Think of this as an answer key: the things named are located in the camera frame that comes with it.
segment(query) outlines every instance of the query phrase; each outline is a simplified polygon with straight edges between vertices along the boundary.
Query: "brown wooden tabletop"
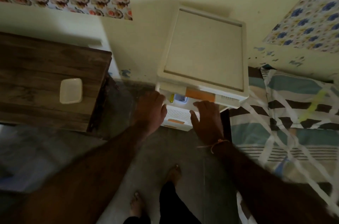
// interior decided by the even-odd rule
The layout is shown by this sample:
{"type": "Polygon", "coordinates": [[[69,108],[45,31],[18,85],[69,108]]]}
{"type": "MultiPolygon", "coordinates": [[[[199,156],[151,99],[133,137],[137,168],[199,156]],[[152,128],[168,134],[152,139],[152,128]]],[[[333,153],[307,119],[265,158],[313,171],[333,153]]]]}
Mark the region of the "brown wooden tabletop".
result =
{"type": "Polygon", "coordinates": [[[0,122],[86,131],[112,53],[0,32],[0,122]],[[80,78],[82,102],[61,104],[60,83],[80,78]]]}

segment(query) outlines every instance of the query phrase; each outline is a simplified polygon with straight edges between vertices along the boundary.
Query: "bed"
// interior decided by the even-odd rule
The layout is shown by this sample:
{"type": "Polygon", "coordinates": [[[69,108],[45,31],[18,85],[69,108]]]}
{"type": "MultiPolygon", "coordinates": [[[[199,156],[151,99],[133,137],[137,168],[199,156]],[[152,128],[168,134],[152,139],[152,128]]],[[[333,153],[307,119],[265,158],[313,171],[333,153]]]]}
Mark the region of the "bed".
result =
{"type": "MultiPolygon", "coordinates": [[[[270,66],[249,67],[248,76],[249,98],[229,110],[232,142],[283,180],[310,187],[339,215],[339,89],[270,66]]],[[[241,221],[255,223],[239,193],[237,200],[241,221]]]]}

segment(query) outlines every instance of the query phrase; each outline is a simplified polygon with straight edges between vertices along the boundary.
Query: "person's left arm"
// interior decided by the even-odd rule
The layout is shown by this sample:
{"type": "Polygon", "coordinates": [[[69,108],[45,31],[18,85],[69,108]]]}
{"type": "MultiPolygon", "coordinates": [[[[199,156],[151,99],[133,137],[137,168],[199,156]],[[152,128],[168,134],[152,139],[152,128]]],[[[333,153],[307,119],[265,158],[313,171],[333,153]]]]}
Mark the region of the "person's left arm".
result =
{"type": "Polygon", "coordinates": [[[167,110],[158,92],[142,96],[133,123],[106,144],[75,160],[20,205],[1,223],[96,223],[117,191],[136,151],[163,122],[167,110]]]}

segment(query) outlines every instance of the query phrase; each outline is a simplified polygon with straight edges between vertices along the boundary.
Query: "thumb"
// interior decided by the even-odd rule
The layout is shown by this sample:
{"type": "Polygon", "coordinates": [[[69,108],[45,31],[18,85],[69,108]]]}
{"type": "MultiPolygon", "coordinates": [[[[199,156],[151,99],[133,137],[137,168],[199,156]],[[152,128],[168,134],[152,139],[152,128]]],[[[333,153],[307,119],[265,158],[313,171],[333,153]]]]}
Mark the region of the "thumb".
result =
{"type": "Polygon", "coordinates": [[[190,110],[189,113],[191,114],[191,122],[192,122],[192,126],[194,129],[196,129],[198,127],[199,124],[199,120],[197,115],[195,114],[194,111],[190,110]]]}
{"type": "Polygon", "coordinates": [[[167,108],[166,108],[166,104],[164,104],[162,107],[161,107],[161,119],[164,120],[166,115],[167,115],[167,108]]]}

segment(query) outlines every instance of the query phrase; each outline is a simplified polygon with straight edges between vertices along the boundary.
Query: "blue floral wallpaper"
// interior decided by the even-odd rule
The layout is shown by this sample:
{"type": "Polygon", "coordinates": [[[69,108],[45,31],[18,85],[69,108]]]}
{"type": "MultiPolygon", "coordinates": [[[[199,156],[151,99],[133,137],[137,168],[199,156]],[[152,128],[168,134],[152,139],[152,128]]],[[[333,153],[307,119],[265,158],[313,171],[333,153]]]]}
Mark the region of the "blue floral wallpaper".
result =
{"type": "Polygon", "coordinates": [[[300,0],[263,42],[339,53],[339,0],[300,0]]]}

